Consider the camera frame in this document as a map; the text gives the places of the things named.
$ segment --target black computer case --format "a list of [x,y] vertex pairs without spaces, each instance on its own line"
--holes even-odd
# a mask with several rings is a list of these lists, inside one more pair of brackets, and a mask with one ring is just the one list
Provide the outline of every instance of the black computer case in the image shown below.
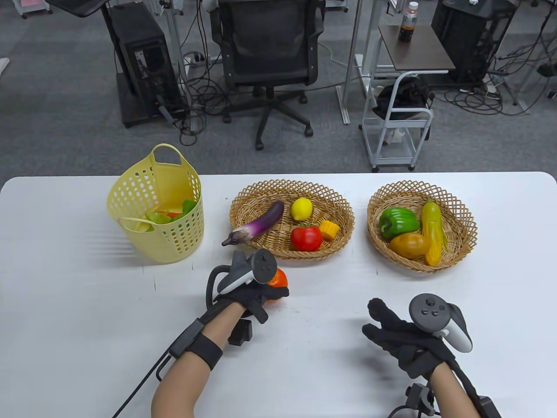
[[126,94],[135,94],[147,118],[160,115],[161,105],[171,113],[183,109],[164,33],[147,7],[121,4],[110,8],[110,17],[125,61],[121,64],[127,67],[133,86]]
[[454,63],[457,84],[481,84],[517,7],[507,0],[439,0],[431,27]]

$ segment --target orange fruit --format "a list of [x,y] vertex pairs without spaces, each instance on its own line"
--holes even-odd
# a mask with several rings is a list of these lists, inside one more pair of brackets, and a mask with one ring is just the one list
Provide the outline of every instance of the orange fruit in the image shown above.
[[269,282],[269,286],[274,288],[287,288],[288,287],[288,279],[286,278],[286,274],[281,269],[277,269],[277,274],[275,277]]

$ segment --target bottle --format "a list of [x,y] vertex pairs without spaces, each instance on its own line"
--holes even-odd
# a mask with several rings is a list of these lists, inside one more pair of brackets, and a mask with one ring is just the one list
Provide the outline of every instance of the bottle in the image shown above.
[[412,34],[414,34],[417,20],[418,2],[410,2],[404,16],[402,17],[402,25],[400,26],[400,32],[398,33],[398,40],[400,42],[410,42]]

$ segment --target purple eggplant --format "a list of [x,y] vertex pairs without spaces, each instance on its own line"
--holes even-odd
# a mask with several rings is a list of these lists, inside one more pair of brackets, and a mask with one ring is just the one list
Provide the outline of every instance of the purple eggplant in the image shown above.
[[259,218],[237,227],[222,242],[222,246],[246,244],[259,238],[269,229],[273,228],[281,219],[284,213],[284,203],[276,201],[271,205],[267,212]]

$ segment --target hand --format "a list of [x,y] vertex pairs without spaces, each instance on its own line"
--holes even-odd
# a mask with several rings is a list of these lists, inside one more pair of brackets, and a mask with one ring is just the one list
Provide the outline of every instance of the hand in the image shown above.
[[429,380],[437,366],[455,360],[443,340],[400,319],[381,299],[370,300],[368,310],[371,318],[381,322],[381,328],[366,324],[361,331],[396,358],[410,378],[423,376]]
[[267,321],[269,316],[263,309],[263,304],[268,300],[277,300],[284,298],[289,294],[290,292],[288,288],[274,288],[267,284],[260,284],[253,280],[249,284],[243,284],[235,288],[230,293],[217,296],[215,300],[234,300],[246,308],[246,312],[242,315],[242,318],[254,315],[260,323],[264,323]]

